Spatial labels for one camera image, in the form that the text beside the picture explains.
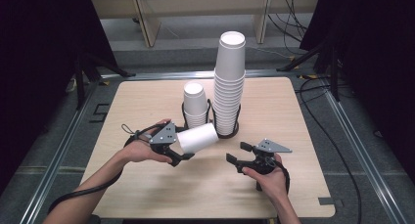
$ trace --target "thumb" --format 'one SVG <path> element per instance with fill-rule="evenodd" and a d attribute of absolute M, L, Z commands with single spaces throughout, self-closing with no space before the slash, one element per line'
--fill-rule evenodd
<path fill-rule="evenodd" d="M 160 154 L 153 154 L 152 160 L 155 160 L 155 161 L 158 161 L 158 162 L 167 162 L 167 163 L 172 163 L 173 162 L 173 160 L 171 160 L 170 157 L 163 156 L 163 155 L 160 155 Z"/>
<path fill-rule="evenodd" d="M 244 172 L 245 175 L 248 175 L 249 177 L 253 178 L 256 181 L 260 180 L 261 178 L 261 175 L 251 168 L 243 167 L 242 171 Z"/>

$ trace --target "forearm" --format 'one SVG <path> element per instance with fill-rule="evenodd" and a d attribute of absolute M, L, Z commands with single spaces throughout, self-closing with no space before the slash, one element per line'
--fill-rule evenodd
<path fill-rule="evenodd" d="M 102 185 L 117 176 L 128 163 L 123 151 L 117 152 L 97 172 L 83 182 L 76 191 Z M 58 204 L 44 223 L 85 223 L 106 190 L 66 200 Z"/>
<path fill-rule="evenodd" d="M 274 205 L 278 218 L 282 224 L 297 224 L 300 223 L 299 218 L 297 217 L 296 212 L 294 211 L 291 202 L 286 195 L 279 197 L 274 197 L 271 199 L 272 204 Z"/>

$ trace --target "aluminum rail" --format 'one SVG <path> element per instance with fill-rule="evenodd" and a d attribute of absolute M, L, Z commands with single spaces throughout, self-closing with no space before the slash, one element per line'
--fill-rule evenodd
<path fill-rule="evenodd" d="M 35 221 L 37 214 L 39 213 L 42 204 L 44 203 L 46 196 L 49 193 L 50 188 L 55 180 L 55 177 L 59 171 L 59 167 L 62 161 L 65 158 L 65 155 L 68 151 L 69 145 L 72 141 L 73 135 L 78 128 L 80 121 L 85 114 L 86 108 L 88 106 L 89 100 L 93 92 L 95 91 L 96 87 L 98 86 L 98 82 L 94 82 L 90 84 L 90 88 L 85 97 L 85 101 L 83 105 L 77 110 L 70 122 L 67 132 L 61 144 L 59 145 L 54 157 L 52 158 L 51 163 L 47 167 L 45 173 L 43 174 L 42 180 L 38 185 L 36 191 L 34 192 L 29 205 L 23 215 L 21 224 L 31 224 Z"/>
<path fill-rule="evenodd" d="M 292 71 L 275 71 L 275 69 L 247 69 L 245 77 L 274 77 L 274 76 L 295 76 L 304 74 L 304 70 Z M 120 81 L 134 81 L 134 80 L 167 80 L 167 79 L 205 79 L 214 78 L 213 70 L 207 71 L 183 71 L 183 72 L 165 72 L 165 73 L 136 73 L 135 76 L 122 77 L 118 74 L 102 75 L 103 80 L 120 80 Z"/>
<path fill-rule="evenodd" d="M 321 82 L 323 85 L 329 84 L 327 79 L 322 79 Z M 394 197 L 389 185 L 382 177 L 379 169 L 373 162 L 372 158 L 370 158 L 370 155 L 366 151 L 364 144 L 354 130 L 354 127 L 348 119 L 342 104 L 336 101 L 331 92 L 326 92 L 326 97 L 329 100 L 329 103 L 332 106 L 336 117 L 338 118 L 343 130 L 345 131 L 345 134 L 350 141 L 351 147 L 359 159 L 363 170 L 366 172 L 366 175 L 369 178 L 369 181 L 372 184 L 376 194 L 378 195 L 378 198 L 382 203 L 382 206 L 384 207 L 391 222 L 396 224 L 408 223 L 402 211 L 400 210 L 399 205 L 396 203 L 396 198 Z"/>

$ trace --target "human hand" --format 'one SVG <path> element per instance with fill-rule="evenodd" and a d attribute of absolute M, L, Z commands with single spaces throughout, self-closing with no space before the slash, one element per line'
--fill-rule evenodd
<path fill-rule="evenodd" d="M 278 154 L 275 154 L 274 157 L 282 163 L 282 159 Z M 242 171 L 260 184 L 262 191 L 271 199 L 271 202 L 276 202 L 278 199 L 287 196 L 286 177 L 280 167 L 276 167 L 272 172 L 264 175 L 248 167 L 244 167 Z"/>
<path fill-rule="evenodd" d="M 161 121 L 157 122 L 157 124 L 170 122 L 171 119 L 162 119 Z M 147 131 L 146 133 L 153 133 L 155 129 L 151 129 Z M 152 159 L 158 162 L 168 162 L 172 163 L 172 160 L 170 157 L 166 157 L 160 154 L 157 154 L 153 152 L 153 150 L 150 148 L 150 144 L 148 143 L 148 139 L 143 137 L 143 135 L 140 135 L 140 140 L 134 140 L 127 146 L 125 146 L 122 149 L 122 152 L 125 154 L 128 161 L 133 162 L 140 162 L 146 159 Z"/>

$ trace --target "table top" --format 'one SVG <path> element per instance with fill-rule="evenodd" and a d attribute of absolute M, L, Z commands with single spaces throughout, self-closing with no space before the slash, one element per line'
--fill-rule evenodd
<path fill-rule="evenodd" d="M 132 130 L 143 129 L 163 118 L 183 126 L 183 87 L 190 80 L 131 81 L 119 85 L 82 181 L 98 170 Z M 213 101 L 213 79 L 195 80 Z M 267 138 L 293 150 L 280 154 L 290 172 L 289 197 L 300 217 L 330 217 L 332 204 L 291 81 L 286 77 L 246 78 L 239 116 L 240 129 L 231 139 L 217 143 L 183 160 L 176 167 L 155 161 L 129 163 L 122 176 L 104 194 L 94 213 L 103 218 L 272 218 L 277 213 L 255 180 L 237 173 L 226 153 L 240 160 L 254 154 L 240 142 L 257 145 Z M 178 143 L 171 146 L 179 154 Z"/>

